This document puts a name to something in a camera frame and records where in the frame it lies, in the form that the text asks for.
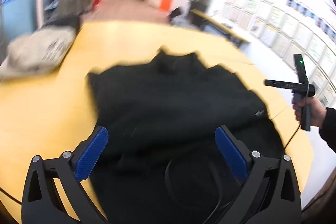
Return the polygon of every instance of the hallway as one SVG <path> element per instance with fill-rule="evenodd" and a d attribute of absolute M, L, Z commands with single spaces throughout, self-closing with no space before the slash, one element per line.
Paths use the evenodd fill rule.
<path fill-rule="evenodd" d="M 137 20 L 167 24 L 168 12 L 162 12 L 139 0 L 103 0 L 95 12 L 83 15 L 87 20 Z"/>

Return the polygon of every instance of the human hand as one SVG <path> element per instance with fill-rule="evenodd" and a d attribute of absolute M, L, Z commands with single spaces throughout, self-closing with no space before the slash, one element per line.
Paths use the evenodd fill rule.
<path fill-rule="evenodd" d="M 292 100 L 293 109 L 295 110 L 296 120 L 301 120 L 301 107 L 305 104 L 305 98 L 297 100 L 293 97 Z M 327 114 L 327 110 L 322 106 L 321 102 L 316 97 L 308 97 L 306 99 L 306 105 L 310 106 L 311 110 L 311 126 L 321 128 L 324 122 L 324 119 Z"/>

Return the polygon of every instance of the wooden tabletop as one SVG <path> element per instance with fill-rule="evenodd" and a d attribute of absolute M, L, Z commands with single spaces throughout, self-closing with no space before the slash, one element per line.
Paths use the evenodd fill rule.
<path fill-rule="evenodd" d="M 235 72 L 248 89 L 268 106 L 270 119 L 285 144 L 298 123 L 280 93 L 263 85 L 265 77 L 235 46 L 204 32 L 143 22 L 88 22 L 55 72 L 0 83 L 0 187 L 22 199 L 27 170 L 34 155 L 59 157 L 91 133 L 97 120 L 85 76 L 117 64 L 149 62 L 159 47 L 169 54 L 197 52 L 207 66 L 221 64 Z M 299 131 L 286 151 L 294 163 L 302 191 L 307 182 L 313 151 L 304 131 Z M 88 180 L 82 182 L 101 210 Z M 76 217 L 56 180 L 68 213 Z M 21 223 L 21 207 L 0 193 L 0 200 Z"/>

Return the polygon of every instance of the black sleeve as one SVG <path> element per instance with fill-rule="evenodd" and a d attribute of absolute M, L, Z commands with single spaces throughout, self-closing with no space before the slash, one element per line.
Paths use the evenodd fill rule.
<path fill-rule="evenodd" d="M 336 109 L 327 108 L 327 114 L 320 129 L 320 136 L 336 152 Z"/>

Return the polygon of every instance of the device handle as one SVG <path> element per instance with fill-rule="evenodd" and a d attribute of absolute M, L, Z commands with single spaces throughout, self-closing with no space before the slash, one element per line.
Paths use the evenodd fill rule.
<path fill-rule="evenodd" d="M 302 96 L 301 94 L 295 93 L 294 98 L 296 100 L 300 100 L 304 98 L 305 96 Z M 305 131 L 310 131 L 310 124 L 311 124 L 311 109 L 310 105 L 306 105 L 304 107 L 301 107 L 301 129 Z"/>

